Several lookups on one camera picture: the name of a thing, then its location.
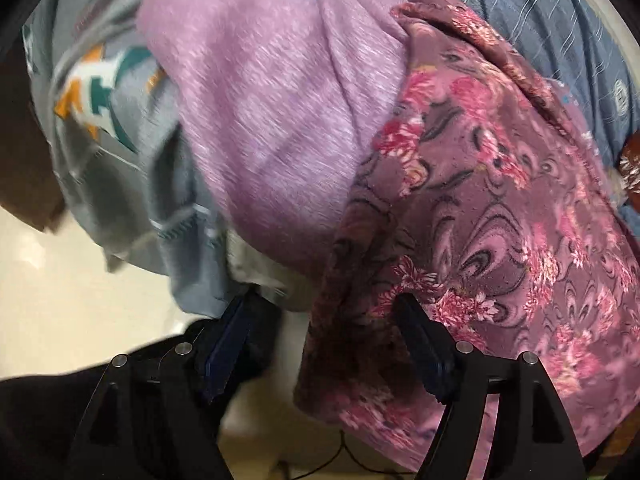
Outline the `pink floral patterned garment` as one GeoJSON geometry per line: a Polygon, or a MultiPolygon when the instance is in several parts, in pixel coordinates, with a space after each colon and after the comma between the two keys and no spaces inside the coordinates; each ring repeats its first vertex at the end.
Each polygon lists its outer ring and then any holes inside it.
{"type": "Polygon", "coordinates": [[[639,246],[570,92],[460,0],[405,0],[409,73],[358,168],[294,400],[409,470],[442,406],[392,319],[402,292],[454,338],[540,356],[582,452],[639,401],[639,246]]]}

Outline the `grey floral bed sheet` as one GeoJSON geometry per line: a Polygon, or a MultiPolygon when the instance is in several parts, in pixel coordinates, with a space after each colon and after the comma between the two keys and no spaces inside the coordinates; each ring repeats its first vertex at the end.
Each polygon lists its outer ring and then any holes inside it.
{"type": "Polygon", "coordinates": [[[229,230],[181,132],[175,86],[138,34],[142,0],[40,0],[23,27],[32,98],[75,220],[109,266],[168,279],[218,318],[250,284],[282,308],[303,281],[229,230]]]}

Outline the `blue plaid quilt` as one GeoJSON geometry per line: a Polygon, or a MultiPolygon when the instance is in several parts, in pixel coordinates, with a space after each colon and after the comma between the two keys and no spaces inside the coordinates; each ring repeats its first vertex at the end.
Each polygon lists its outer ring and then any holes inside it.
{"type": "Polygon", "coordinates": [[[541,75],[567,84],[613,167],[639,129],[631,66],[586,0],[461,0],[541,75]]]}

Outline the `brown wooden headboard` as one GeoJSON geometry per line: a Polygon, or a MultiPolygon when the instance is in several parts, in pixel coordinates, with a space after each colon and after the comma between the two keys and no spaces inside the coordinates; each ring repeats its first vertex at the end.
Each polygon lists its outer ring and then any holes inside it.
{"type": "Polygon", "coordinates": [[[1,59],[0,106],[1,208],[43,232],[58,223],[65,204],[32,106],[21,38],[1,59]]]}

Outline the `purple floral blanket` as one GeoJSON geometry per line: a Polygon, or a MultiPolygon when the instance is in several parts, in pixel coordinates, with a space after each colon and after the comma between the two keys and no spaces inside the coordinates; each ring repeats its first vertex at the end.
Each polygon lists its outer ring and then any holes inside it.
{"type": "Polygon", "coordinates": [[[227,222],[314,278],[406,70],[401,0],[142,0],[137,28],[227,222]]]}

